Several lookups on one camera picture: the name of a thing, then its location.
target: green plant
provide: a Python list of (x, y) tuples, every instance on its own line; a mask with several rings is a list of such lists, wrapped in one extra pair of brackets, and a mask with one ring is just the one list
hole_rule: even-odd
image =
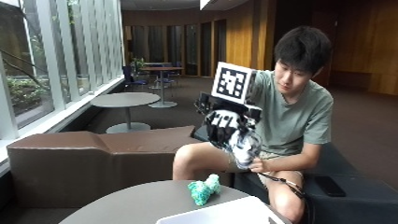
[(41, 97), (48, 91), (40, 88), (32, 80), (19, 80), (8, 77), (8, 85), (16, 115), (41, 104)]
[(135, 68), (135, 72), (139, 72), (143, 67), (145, 67), (145, 59), (144, 58), (132, 58), (132, 67)]

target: man's leg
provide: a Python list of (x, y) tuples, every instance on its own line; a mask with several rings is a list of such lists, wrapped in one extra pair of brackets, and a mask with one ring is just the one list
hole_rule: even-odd
[[(277, 178), (285, 178), (302, 187), (302, 175), (297, 171), (270, 172)], [(270, 204), (274, 210), (286, 217), (293, 223), (298, 223), (305, 209), (305, 202), (297, 197), (290, 188), (282, 182), (265, 180), (269, 190)]]
[(208, 142), (187, 145), (176, 153), (173, 179), (196, 179), (204, 170), (225, 171), (229, 160), (228, 153)]

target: man's arm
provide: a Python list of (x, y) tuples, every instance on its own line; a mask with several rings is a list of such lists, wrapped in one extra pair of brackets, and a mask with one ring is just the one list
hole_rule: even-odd
[(261, 160), (260, 158), (254, 158), (249, 168), (252, 172), (256, 173), (310, 169), (318, 162), (321, 148), (322, 145), (304, 143), (300, 154), (277, 158), (274, 160)]

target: robotic glove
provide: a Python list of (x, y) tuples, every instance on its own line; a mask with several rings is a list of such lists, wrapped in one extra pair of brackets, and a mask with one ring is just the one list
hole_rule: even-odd
[(225, 152), (235, 153), (237, 167), (248, 169), (260, 153), (261, 140), (244, 124), (245, 118), (233, 111), (215, 110), (205, 122), (211, 143)]

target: black hair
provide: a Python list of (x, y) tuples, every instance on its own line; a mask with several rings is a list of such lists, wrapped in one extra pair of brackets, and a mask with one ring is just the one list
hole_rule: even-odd
[(318, 29), (300, 26), (274, 46), (274, 60), (313, 75), (332, 57), (332, 41)]

